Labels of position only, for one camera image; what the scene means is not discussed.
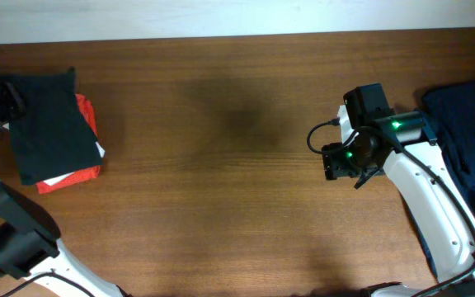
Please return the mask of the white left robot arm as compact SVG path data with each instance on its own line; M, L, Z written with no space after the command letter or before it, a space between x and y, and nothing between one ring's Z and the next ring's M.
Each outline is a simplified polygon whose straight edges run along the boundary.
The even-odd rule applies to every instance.
M0 73L0 130L10 133L22 184L41 190L79 173L95 175L105 154L73 68L51 75ZM65 246L40 205L0 179L0 277L36 283L57 296L124 296Z

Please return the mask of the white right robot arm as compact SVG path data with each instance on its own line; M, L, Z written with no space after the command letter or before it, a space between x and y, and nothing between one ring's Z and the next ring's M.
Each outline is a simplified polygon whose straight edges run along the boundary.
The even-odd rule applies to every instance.
M401 282L372 285L363 296L475 296L475 215L454 184L435 132L418 111L398 114L379 83L356 87L330 125L341 142L318 150L328 181L386 176L402 195L425 240L437 283L413 289Z

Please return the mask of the dark green t-shirt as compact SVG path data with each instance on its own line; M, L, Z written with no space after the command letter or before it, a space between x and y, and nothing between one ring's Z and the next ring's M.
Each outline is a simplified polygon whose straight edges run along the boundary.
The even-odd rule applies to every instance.
M25 186L32 186L46 177L54 147L68 140L70 128L76 128L92 140L83 147L94 148L94 136L85 131L86 121L80 118L75 102L76 70L49 75L2 75L26 100L26 113L9 123L12 151Z

